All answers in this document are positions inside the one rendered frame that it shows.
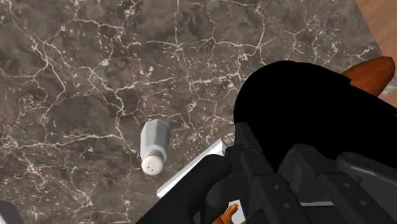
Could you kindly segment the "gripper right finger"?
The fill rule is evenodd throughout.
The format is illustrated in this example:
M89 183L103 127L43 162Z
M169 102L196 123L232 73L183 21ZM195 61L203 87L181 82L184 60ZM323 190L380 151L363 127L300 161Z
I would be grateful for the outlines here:
M301 206L329 202L347 224L397 224L350 175L337 170L334 163L311 146L294 145L278 173L286 179Z

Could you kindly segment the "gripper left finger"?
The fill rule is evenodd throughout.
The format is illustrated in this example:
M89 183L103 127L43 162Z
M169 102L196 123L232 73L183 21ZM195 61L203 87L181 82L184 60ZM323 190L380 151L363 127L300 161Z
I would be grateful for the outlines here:
M215 224L236 199L246 224L305 224L301 204L249 125L236 123L235 130L225 155L206 155L136 224Z

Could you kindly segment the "small orange-brown object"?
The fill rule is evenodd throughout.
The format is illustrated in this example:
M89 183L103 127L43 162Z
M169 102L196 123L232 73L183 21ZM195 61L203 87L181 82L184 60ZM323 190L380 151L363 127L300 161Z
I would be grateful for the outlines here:
M234 224L232 221L232 216L238 211L238 209L238 204L232 204L221 216L215 219L211 224Z

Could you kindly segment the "white flat slab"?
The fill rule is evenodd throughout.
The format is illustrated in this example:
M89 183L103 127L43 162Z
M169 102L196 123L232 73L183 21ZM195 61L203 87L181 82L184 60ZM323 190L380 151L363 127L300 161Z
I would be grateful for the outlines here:
M184 166L178 173L166 181L158 190L157 197L161 199L165 194L167 194L188 172L190 172L206 155L217 154L220 156L225 155L225 150L228 146L224 141L219 138L215 143L210 145L206 150L204 150L200 155L194 158L188 165ZM240 200L234 200L229 202L229 206L238 204L239 209L232 216L232 221L234 224L245 224L245 215L242 211Z

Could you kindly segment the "large black rounded object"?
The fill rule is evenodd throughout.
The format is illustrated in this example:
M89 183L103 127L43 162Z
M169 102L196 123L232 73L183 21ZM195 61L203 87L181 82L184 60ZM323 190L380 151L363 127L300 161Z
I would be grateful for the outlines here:
M249 124L275 171L296 143L330 159L350 151L397 168L397 108L315 64L284 60L256 70L233 119Z

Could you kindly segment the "brown rounded object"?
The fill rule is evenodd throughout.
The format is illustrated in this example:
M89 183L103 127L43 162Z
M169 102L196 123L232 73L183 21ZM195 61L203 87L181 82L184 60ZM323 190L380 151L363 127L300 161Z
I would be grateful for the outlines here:
M342 74L351 79L351 85L378 97L395 74L392 57L377 57L350 67Z

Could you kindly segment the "grey salt shaker white cap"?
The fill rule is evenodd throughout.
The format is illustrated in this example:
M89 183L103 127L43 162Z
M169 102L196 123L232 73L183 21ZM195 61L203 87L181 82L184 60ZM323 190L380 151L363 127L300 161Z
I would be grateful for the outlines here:
M140 158L143 172L158 175L167 160L167 147L171 140L171 128L161 119L146 122L141 131Z

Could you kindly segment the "dark grey object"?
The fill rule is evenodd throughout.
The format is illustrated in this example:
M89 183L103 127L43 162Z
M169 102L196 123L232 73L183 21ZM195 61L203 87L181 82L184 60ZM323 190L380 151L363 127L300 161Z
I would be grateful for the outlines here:
M0 224L24 224L12 202L0 200Z

